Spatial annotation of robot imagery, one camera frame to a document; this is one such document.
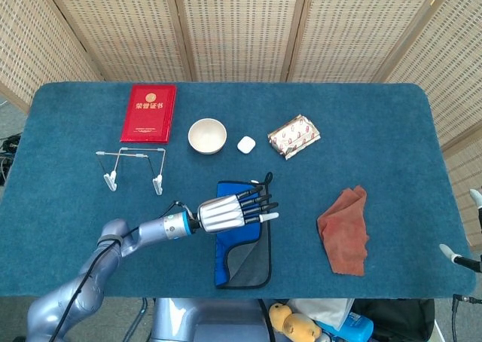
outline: woven panel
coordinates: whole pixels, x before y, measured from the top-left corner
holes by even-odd
[[[167,0],[58,2],[109,80],[188,79]]]
[[[482,139],[448,157],[446,164],[467,238],[472,245],[480,245],[478,211],[468,190],[482,185]]]
[[[47,82],[102,79],[51,5],[0,0],[0,84],[27,105]]]
[[[429,95],[441,144],[482,120],[482,0],[446,0],[388,81]]]
[[[424,0],[312,0],[293,81],[369,82]]]
[[[183,0],[200,81],[279,81],[296,0]]]

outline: blue bottle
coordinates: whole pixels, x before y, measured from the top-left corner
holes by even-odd
[[[351,312],[345,319],[339,331],[320,321],[315,321],[323,331],[348,342],[367,342],[374,333],[374,323],[367,317]]]

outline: small white box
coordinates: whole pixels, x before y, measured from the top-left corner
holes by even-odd
[[[241,141],[238,142],[238,150],[244,154],[249,154],[255,146],[256,141],[249,136],[244,136]]]

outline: blue oven mitt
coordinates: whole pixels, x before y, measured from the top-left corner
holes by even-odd
[[[268,194],[273,179],[268,173],[264,182],[219,182],[218,197],[236,194],[263,185],[260,193]],[[270,221],[247,224],[216,234],[215,285],[220,289],[254,289],[266,285],[271,275]]]

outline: wire holder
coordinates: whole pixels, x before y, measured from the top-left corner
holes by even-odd
[[[130,154],[126,153],[125,151],[150,151],[150,152],[160,152],[162,153],[162,158],[160,162],[160,170],[159,174],[156,174],[154,172],[154,168],[152,167],[152,162],[151,158],[146,155],[146,154]],[[99,160],[100,166],[102,167],[102,170],[104,171],[104,180],[107,183],[108,188],[111,191],[116,191],[117,190],[117,184],[115,182],[115,179],[117,178],[117,165],[119,164],[119,158],[120,157],[138,157],[141,159],[147,159],[149,162],[149,166],[152,171],[152,184],[154,185],[154,190],[156,191],[157,195],[162,195],[163,193],[163,188],[162,188],[162,182],[163,182],[163,168],[164,168],[164,159],[166,157],[166,150],[164,148],[126,148],[122,147],[119,149],[118,152],[106,152],[106,151],[96,151],[96,156],[97,160]],[[115,165],[114,169],[108,173],[104,167],[104,164],[101,161],[100,156],[117,156],[115,160]]]

